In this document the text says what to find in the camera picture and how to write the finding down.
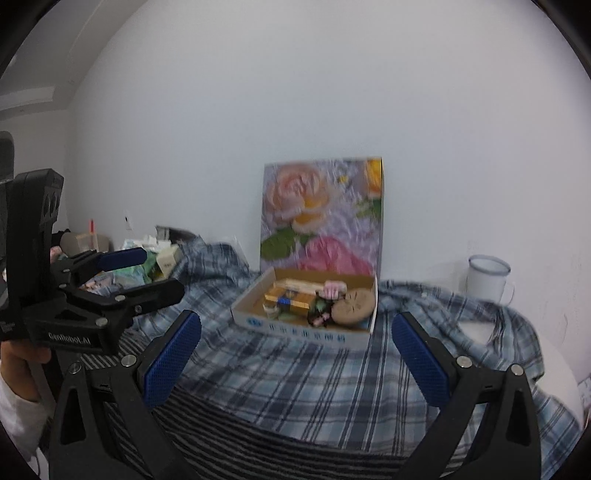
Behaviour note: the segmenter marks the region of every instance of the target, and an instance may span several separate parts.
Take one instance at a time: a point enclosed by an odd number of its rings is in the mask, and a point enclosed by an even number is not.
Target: open cardboard box
[[[329,325],[328,327],[314,328],[308,324],[304,317],[295,315],[289,315],[289,319],[270,319],[262,307],[264,295],[272,287],[275,280],[283,278],[295,278],[317,283],[324,283],[326,280],[341,280],[347,284],[349,290],[353,288],[369,288],[375,294],[376,307],[369,321],[361,323],[357,327]],[[378,305],[377,284],[378,280],[375,276],[339,275],[332,272],[270,268],[234,302],[232,316],[238,325],[267,335],[299,338],[309,342],[338,348],[349,348],[351,350],[365,350],[369,338],[374,332]]]

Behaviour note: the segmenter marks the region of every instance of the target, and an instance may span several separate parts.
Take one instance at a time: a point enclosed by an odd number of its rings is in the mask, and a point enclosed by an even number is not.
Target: blue plaid fabric
[[[173,276],[186,285],[173,307],[136,319],[147,339],[162,335],[184,309],[202,321],[202,340],[180,385],[200,400],[263,429],[341,449],[406,457],[439,410],[429,407],[391,339],[391,320],[410,312],[454,355],[507,369],[519,363],[532,385],[542,447],[543,479],[564,462],[581,431],[574,417],[535,381],[544,374],[537,335],[515,310],[420,284],[383,281],[378,318],[366,351],[279,339],[235,325],[230,306],[258,273],[229,245],[197,238],[182,246]],[[487,345],[475,343],[458,321],[492,322]],[[449,469],[458,467],[474,439],[484,406],[477,406]]]

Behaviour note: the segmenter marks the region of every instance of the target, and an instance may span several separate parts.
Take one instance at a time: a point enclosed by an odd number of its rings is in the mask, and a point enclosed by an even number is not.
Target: blue logo
[[[248,325],[251,325],[253,327],[262,327],[262,322],[252,317],[249,318],[246,322]]]

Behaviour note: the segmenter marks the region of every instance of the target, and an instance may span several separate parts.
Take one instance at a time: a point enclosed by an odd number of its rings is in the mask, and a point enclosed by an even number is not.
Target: human hand
[[[29,340],[12,340],[0,344],[0,359],[0,374],[10,389],[25,400],[39,401],[27,362],[46,364],[51,360],[51,350],[35,347]]]

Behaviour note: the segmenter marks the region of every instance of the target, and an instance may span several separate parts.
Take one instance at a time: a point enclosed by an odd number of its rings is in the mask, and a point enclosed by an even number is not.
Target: canvas
[[[261,271],[379,275],[382,159],[265,166]]]

